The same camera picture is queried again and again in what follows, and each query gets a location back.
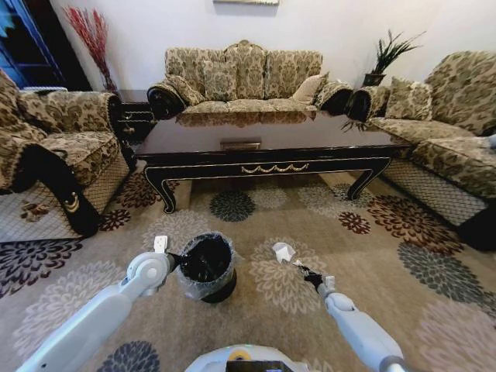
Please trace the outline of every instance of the carpet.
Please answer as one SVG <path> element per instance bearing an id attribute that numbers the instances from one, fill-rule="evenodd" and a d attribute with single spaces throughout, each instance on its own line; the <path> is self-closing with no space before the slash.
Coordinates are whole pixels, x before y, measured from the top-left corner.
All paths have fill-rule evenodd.
<path id="1" fill-rule="evenodd" d="M 351 174 L 170 182 L 183 207 L 162 212 L 140 169 L 83 240 L 0 246 L 0 370 L 14 370 L 50 332 L 138 253 L 167 234 L 179 252 L 218 230 L 238 253 L 232 295 L 211 305 L 186 298 L 172 273 L 85 371 L 181 371 L 202 353 L 239 343 L 272 346 L 311 370 L 362 371 L 313 287 L 270 249 L 291 244 L 310 268 L 371 315 L 424 370 L 496 370 L 496 260 L 461 243 L 435 216 L 375 180 L 346 200 Z"/>

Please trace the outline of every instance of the red decorative branches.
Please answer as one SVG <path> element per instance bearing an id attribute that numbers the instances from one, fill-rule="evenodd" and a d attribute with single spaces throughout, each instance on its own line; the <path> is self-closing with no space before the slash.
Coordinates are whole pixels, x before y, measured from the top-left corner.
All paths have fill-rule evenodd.
<path id="1" fill-rule="evenodd" d="M 88 48 L 91 57 L 95 61 L 98 69 L 104 78 L 103 85 L 108 91 L 115 91 L 116 87 L 110 77 L 109 67 L 105 60 L 105 51 L 107 47 L 107 24 L 102 14 L 95 9 L 88 13 L 88 10 L 80 10 L 70 6 L 64 8 L 67 20 L 79 35 L 81 40 Z"/>

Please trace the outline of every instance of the table leg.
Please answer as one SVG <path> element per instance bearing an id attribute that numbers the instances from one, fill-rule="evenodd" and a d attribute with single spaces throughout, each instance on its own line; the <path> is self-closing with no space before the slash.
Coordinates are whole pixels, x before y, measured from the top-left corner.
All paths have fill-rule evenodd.
<path id="1" fill-rule="evenodd" d="M 164 213 L 174 213 L 176 210 L 176 198 L 174 193 L 167 185 L 167 180 L 157 171 L 156 168 L 145 167 L 145 177 L 155 190 L 159 193 L 164 201 Z"/>
<path id="2" fill-rule="evenodd" d="M 355 200 L 360 197 L 360 192 L 379 174 L 389 166 L 391 158 L 377 158 L 370 162 L 370 169 L 365 170 L 348 190 L 348 199 Z"/>

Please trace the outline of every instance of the patterned sofa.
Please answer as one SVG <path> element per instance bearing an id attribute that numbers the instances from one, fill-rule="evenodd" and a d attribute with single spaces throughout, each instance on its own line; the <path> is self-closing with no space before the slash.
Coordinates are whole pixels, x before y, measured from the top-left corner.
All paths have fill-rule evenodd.
<path id="1" fill-rule="evenodd" d="M 385 176 L 459 226 L 462 235 L 473 235 L 475 227 L 489 226 L 489 216 L 494 221 L 496 151 L 487 136 L 496 130 L 496 53 L 450 54 L 425 82 L 432 86 L 431 121 L 378 117 L 390 94 L 384 86 L 356 91 L 348 115 L 413 144 Z"/>
<path id="2" fill-rule="evenodd" d="M 0 70 L 0 242 L 96 233 L 129 173 L 119 106 L 110 93 L 20 91 Z"/>
<path id="3" fill-rule="evenodd" d="M 306 112 L 323 109 L 338 115 L 343 113 L 352 93 L 348 84 L 328 81 L 314 105 L 304 105 L 291 99 L 306 78 L 320 74 L 322 55 L 308 50 L 266 51 L 247 40 L 225 50 L 171 48 L 165 53 L 165 72 L 183 77 L 193 89 L 204 94 L 203 61 L 206 60 L 236 65 L 237 99 L 187 106 L 166 79 L 148 90 L 148 100 L 156 118 L 169 118 L 182 111 Z"/>

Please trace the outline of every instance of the dark wooden coffee table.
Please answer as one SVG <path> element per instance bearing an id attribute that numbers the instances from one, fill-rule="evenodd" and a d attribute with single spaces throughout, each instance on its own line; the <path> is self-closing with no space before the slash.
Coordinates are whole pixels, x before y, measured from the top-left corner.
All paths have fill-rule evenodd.
<path id="1" fill-rule="evenodd" d="M 158 122 L 141 147 L 146 179 L 172 213 L 168 180 L 363 171 L 360 192 L 409 145 L 384 132 L 363 131 L 344 115 L 324 112 L 180 114 Z"/>

